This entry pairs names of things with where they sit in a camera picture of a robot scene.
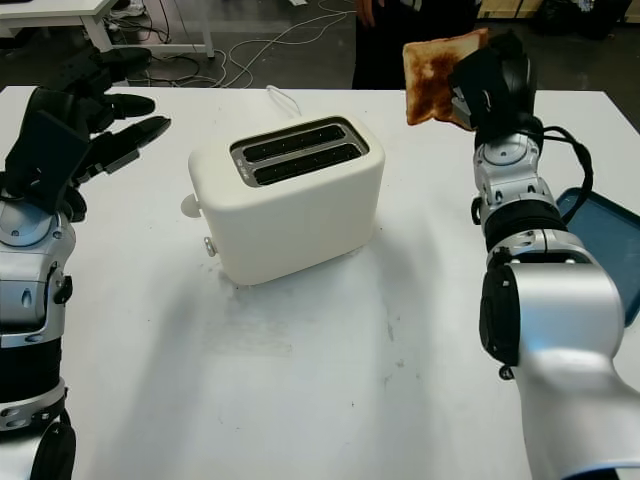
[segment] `white desk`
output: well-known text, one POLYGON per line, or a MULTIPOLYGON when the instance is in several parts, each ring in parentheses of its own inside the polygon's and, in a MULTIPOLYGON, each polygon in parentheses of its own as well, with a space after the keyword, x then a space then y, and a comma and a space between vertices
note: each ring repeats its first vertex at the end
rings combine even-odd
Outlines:
MULTIPOLYGON (((29 91, 0 94, 0 152, 29 91)), ((530 478, 517 387, 478 337, 471 134, 407 127, 402 92, 289 92, 303 112, 348 112, 378 135, 378 227, 351 255, 238 288, 207 256, 204 220, 180 213, 187 157, 283 113, 258 90, 118 91, 155 98, 173 124, 82 188, 63 357, 75 478, 530 478)), ((541 92, 537 113, 588 144, 597 191, 640 211, 640 137, 604 94, 541 92)), ((556 195, 582 181, 565 145, 545 145, 541 173, 556 195)), ((638 329, 616 361, 635 388, 638 329)))
MULTIPOLYGON (((196 45, 144 45, 153 53, 205 52, 213 58, 214 49, 211 30, 204 9, 204 0, 196 0, 200 12, 200 27, 203 44, 196 45)), ((31 0, 27 3, 0 5, 0 27, 3 29, 23 27, 58 27, 84 25, 93 45, 106 52, 114 48, 104 29, 102 19, 116 0, 31 0)))

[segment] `toast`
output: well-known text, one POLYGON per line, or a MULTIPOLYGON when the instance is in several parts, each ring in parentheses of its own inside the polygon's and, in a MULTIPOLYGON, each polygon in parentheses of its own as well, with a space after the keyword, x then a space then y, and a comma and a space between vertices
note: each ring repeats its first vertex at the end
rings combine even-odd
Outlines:
POLYGON ((418 125, 432 118, 466 128, 454 115, 449 75, 455 65, 487 45, 489 30, 404 46, 407 82, 407 123, 418 125))

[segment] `toaster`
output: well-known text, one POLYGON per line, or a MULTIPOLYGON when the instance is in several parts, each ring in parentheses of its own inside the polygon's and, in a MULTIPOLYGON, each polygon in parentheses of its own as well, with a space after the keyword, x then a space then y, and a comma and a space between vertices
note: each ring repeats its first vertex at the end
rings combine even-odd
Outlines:
POLYGON ((372 235, 384 151, 357 119, 298 117, 189 157, 205 243, 256 285, 361 247, 372 235))

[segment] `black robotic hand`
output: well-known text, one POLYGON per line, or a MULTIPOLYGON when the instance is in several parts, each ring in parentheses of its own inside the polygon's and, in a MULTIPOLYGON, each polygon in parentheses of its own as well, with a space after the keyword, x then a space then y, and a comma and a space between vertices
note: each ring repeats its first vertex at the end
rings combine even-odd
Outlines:
POLYGON ((145 97, 105 94, 113 83, 146 69, 150 60, 151 52, 144 48, 90 49, 34 90, 0 177, 2 200, 26 200, 49 214, 63 212, 71 222, 82 221, 86 204, 77 187, 136 159, 138 149, 171 123, 156 116, 115 134, 105 131, 115 120, 155 109, 145 97))

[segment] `white cable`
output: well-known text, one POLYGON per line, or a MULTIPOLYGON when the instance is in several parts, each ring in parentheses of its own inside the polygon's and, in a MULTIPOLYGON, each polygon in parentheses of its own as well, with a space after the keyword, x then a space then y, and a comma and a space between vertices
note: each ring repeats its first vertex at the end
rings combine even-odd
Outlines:
POLYGON ((260 56, 265 52, 265 50, 267 50, 267 48, 269 48, 271 45, 304 45, 307 43, 312 43, 315 42, 316 40, 318 40, 320 37, 322 37, 322 35, 324 34, 324 32, 331 27, 332 25, 335 25, 336 23, 344 20, 345 18, 347 18, 347 15, 350 13, 355 13, 355 10, 345 10, 345 11, 341 11, 341 10, 333 10, 333 9, 329 9, 325 6, 323 6, 322 4, 325 3, 327 0, 321 0, 320 2, 318 2, 318 6, 322 9, 322 10, 326 10, 329 12, 334 12, 331 13, 329 15, 322 15, 320 17, 316 17, 313 18, 311 20, 307 20, 305 22, 302 23, 298 23, 296 25, 293 25, 292 27, 289 27, 288 29, 286 29, 284 32, 282 32, 280 35, 278 35, 276 38, 274 38, 273 40, 247 40, 246 42, 240 42, 236 45, 234 45, 233 47, 231 47, 231 49, 229 50, 229 60, 231 61, 231 63, 233 63, 234 65, 240 67, 242 69, 242 71, 236 75, 233 80, 227 82, 226 84, 223 85, 224 88, 228 88, 231 85, 233 85, 243 74, 247 73, 251 79, 249 80, 249 83, 247 85, 245 85, 242 88, 248 88, 251 86, 251 84, 253 83, 253 74, 249 71, 249 67, 251 67, 251 65, 253 65, 256 60, 258 58, 260 58, 260 56), (304 25, 308 25, 309 23, 313 23, 315 21, 318 20, 323 20, 325 18, 334 18, 334 17, 340 17, 337 20, 327 24, 324 26, 324 28, 320 31, 320 33, 318 35, 316 35, 314 38, 310 39, 310 40, 305 40, 303 42, 283 42, 280 41, 280 39, 282 37, 284 37, 285 35, 287 35, 289 32, 291 32, 292 30, 298 28, 298 27, 302 27, 304 25), (240 63, 236 62, 233 59, 232 53, 233 51, 238 48, 241 45, 246 45, 248 43, 266 43, 266 45, 249 61, 249 63, 247 63, 246 65, 241 65, 240 63))
MULTIPOLYGON (((256 60, 258 60, 258 58, 260 58, 260 56, 272 45, 305 45, 305 44, 309 44, 312 42, 315 42, 316 40, 320 39, 320 37, 322 37, 322 35, 324 35, 324 32, 327 31, 327 29, 333 25, 335 25, 338 22, 341 22, 342 20, 344 20, 345 18, 347 18, 347 16, 349 14, 352 13, 356 13, 355 10, 333 10, 331 8, 327 8, 325 7, 323 4, 326 3, 328 0, 320 0, 318 2, 318 7, 322 10, 325 10, 327 12, 331 12, 328 15, 322 15, 320 17, 316 17, 316 18, 312 18, 311 20, 307 20, 301 23, 298 23, 296 25, 293 25, 292 27, 289 27, 288 29, 286 29, 284 32, 282 32, 281 34, 279 34, 278 36, 276 36, 273 40, 247 40, 244 42, 240 42, 237 43, 236 45, 234 45, 233 47, 231 47, 231 49, 229 50, 229 53, 225 53, 222 50, 215 50, 216 52, 219 52, 222 54, 223 59, 222 59, 222 64, 220 65, 220 68, 222 69, 222 78, 215 79, 212 77, 206 77, 206 76, 185 76, 185 77, 181 77, 178 79, 158 79, 159 81, 164 81, 169 83, 171 86, 174 87, 183 87, 189 83, 195 83, 197 81, 210 81, 213 83, 213 85, 211 85, 209 88, 215 88, 215 87, 221 87, 221 88, 229 88, 231 87, 231 85, 233 85, 235 82, 237 82, 240 77, 242 77, 242 75, 244 75, 245 73, 247 75, 249 75, 249 83, 247 83, 244 87, 242 88, 249 88, 252 84, 253 84, 253 74, 251 73, 251 71, 249 70, 249 68, 256 62, 256 60), (320 33, 318 33, 315 37, 309 39, 309 40, 304 40, 301 42, 286 42, 286 41, 282 41, 280 40, 282 37, 284 37, 285 35, 287 35, 288 33, 290 33, 291 31, 295 30, 296 28, 302 27, 304 25, 308 25, 310 23, 316 22, 318 20, 323 20, 325 18, 335 18, 335 17, 339 17, 337 18, 337 20, 334 20, 330 23, 328 23, 327 25, 325 25, 322 30, 320 30, 320 33), (254 55, 254 57, 249 61, 249 63, 247 63, 246 65, 242 65, 241 63, 237 62, 233 56, 232 53, 233 51, 242 46, 242 45, 246 45, 249 43, 266 43, 266 45, 256 54, 254 55), (227 60, 231 61, 231 63, 233 63, 234 65, 236 65, 237 67, 239 67, 241 69, 240 73, 238 73, 232 80, 230 80, 227 83, 223 83, 226 78, 227 78, 227 69, 226 69, 226 63, 227 60)), ((346 3, 353 3, 352 0, 343 0, 346 3)), ((195 44, 193 43, 193 41, 191 40, 191 36, 189 35, 189 32, 187 31, 187 28, 184 24, 184 19, 182 18, 182 13, 180 12, 180 8, 177 5, 176 0, 174 0, 174 4, 176 4, 176 10, 178 11, 178 16, 180 17, 180 23, 182 24, 182 28, 184 29, 185 34, 187 35, 187 38, 189 39, 189 43, 191 44, 191 47, 193 48, 193 51, 197 53, 195 44)), ((146 78, 142 79, 142 80, 130 80, 130 81, 147 81, 148 85, 151 84, 151 79, 150 79, 150 75, 148 74, 148 72, 145 72, 146 78)), ((280 93, 281 95, 287 97, 289 100, 291 100, 294 104, 296 104, 296 108, 297 108, 297 113, 300 113, 300 108, 298 107, 297 103, 295 102, 295 100, 293 100, 291 97, 289 97, 288 95, 284 94, 283 92, 281 92, 279 89, 277 89, 277 87, 274 87, 272 85, 270 85, 269 87, 267 87, 268 90, 270 90, 271 92, 273 91, 277 91, 278 93, 280 93)))
POLYGON ((284 93, 278 87, 276 87, 274 85, 267 85, 267 93, 269 94, 269 97, 271 98, 271 100, 273 100, 279 106, 284 107, 290 113, 295 114, 295 115, 290 115, 290 116, 292 116, 292 117, 293 116, 298 116, 298 117, 302 116, 302 112, 300 111, 300 105, 298 105, 298 102, 296 102, 292 97, 290 97, 289 95, 284 93), (287 104, 287 103, 285 103, 283 101, 280 101, 279 99, 289 100, 290 103, 287 104))

